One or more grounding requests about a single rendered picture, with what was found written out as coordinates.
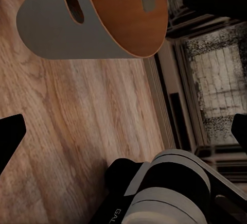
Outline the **trash can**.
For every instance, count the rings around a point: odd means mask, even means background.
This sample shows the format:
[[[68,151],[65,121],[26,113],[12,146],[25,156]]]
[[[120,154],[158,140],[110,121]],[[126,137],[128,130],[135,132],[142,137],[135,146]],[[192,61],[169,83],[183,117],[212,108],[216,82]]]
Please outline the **trash can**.
[[[168,25],[167,0],[155,3],[145,12],[142,0],[25,0],[16,27],[25,46],[45,59],[149,58]]]

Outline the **can of soda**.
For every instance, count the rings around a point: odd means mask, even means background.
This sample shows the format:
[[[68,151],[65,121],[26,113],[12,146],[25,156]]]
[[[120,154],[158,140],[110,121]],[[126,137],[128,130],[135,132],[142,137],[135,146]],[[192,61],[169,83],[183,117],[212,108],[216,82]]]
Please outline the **can of soda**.
[[[69,7],[69,10],[70,10],[70,12],[71,12],[73,18],[74,18],[78,23],[80,23],[80,22],[79,22],[78,15],[77,15],[77,12],[75,11],[75,9],[74,9],[70,4],[67,4],[67,5],[68,5],[68,7]]]

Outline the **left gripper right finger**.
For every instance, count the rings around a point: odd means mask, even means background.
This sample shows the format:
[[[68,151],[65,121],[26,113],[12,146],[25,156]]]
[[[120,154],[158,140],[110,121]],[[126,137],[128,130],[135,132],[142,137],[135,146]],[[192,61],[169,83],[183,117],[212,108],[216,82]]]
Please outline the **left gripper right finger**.
[[[247,116],[236,114],[232,124],[232,134],[247,154]]]

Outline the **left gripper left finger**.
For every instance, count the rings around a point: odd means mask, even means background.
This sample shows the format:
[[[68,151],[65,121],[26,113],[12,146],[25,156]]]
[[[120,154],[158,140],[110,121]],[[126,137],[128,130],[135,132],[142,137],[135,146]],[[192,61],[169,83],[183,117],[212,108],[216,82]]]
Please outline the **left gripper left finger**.
[[[26,134],[22,114],[0,119],[0,175]]]

